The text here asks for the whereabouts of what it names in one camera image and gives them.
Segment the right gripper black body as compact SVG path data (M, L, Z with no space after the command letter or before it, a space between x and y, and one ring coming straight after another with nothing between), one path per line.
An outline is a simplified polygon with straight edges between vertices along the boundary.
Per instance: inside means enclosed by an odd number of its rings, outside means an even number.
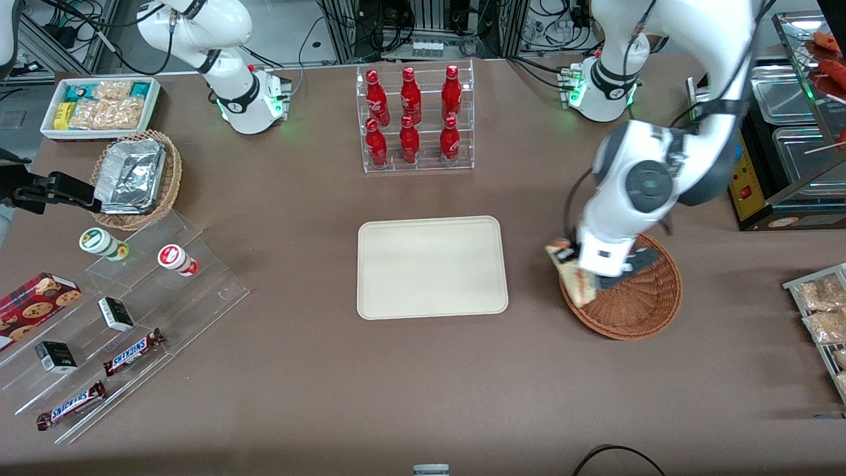
M44 214L50 178L32 174L24 165L1 167L1 203L31 214Z

